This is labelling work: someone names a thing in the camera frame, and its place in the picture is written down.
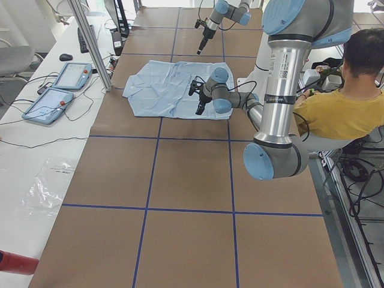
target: dark hair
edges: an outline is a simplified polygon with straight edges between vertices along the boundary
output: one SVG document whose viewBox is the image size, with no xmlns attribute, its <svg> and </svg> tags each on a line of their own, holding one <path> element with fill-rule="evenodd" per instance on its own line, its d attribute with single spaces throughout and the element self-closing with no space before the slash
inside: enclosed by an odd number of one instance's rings
<svg viewBox="0 0 384 288">
<path fill-rule="evenodd" d="M 344 44 L 344 59 L 348 61 L 352 75 L 376 77 L 384 66 L 384 29 L 360 30 Z"/>
</svg>

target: tablet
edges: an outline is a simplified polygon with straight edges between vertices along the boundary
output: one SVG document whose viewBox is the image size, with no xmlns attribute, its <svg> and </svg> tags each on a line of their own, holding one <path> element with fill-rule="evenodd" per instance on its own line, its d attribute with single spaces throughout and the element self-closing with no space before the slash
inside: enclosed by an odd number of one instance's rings
<svg viewBox="0 0 384 288">
<path fill-rule="evenodd" d="M 73 101 L 73 93 L 56 88 L 47 88 L 22 115 L 23 119 L 51 124 Z"/>
<path fill-rule="evenodd" d="M 65 63 L 55 82 L 53 88 L 63 90 L 80 90 L 84 87 L 92 74 L 92 65 L 90 63 Z"/>
</svg>

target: computer mouse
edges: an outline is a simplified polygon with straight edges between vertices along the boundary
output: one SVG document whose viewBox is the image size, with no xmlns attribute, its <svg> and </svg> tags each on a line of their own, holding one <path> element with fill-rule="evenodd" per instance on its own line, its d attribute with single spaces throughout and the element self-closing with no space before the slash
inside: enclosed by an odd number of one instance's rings
<svg viewBox="0 0 384 288">
<path fill-rule="evenodd" d="M 73 59 L 73 56 L 70 55 L 70 54 L 66 54 L 66 53 L 61 54 L 60 57 L 59 57 L 60 61 L 70 61 L 72 59 Z"/>
</svg>

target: keyboard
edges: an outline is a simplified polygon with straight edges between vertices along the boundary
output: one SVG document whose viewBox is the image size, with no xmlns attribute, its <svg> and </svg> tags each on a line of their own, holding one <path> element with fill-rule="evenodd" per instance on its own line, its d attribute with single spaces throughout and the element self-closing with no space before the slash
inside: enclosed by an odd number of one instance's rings
<svg viewBox="0 0 384 288">
<path fill-rule="evenodd" d="M 96 39 L 94 26 L 93 26 L 93 25 L 90 25 L 89 27 L 90 27 L 90 29 L 91 29 L 91 31 L 92 31 L 92 33 L 93 33 L 95 39 Z M 87 52 L 89 52 L 89 50 L 88 50 L 88 48 L 87 48 L 87 46 L 86 46 L 84 37 L 83 37 L 83 35 L 82 35 L 82 33 L 81 33 L 79 27 L 77 27 L 77 37 L 78 37 L 78 39 L 79 39 L 80 52 L 81 52 L 81 53 L 87 53 Z"/>
</svg>

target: red object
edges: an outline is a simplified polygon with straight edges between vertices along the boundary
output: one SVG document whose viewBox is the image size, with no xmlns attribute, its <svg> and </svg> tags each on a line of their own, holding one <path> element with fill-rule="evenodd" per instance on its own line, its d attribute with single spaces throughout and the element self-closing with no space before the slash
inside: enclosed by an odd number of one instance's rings
<svg viewBox="0 0 384 288">
<path fill-rule="evenodd" d="M 0 271 L 32 275 L 35 273 L 38 259 L 0 250 Z"/>
</svg>

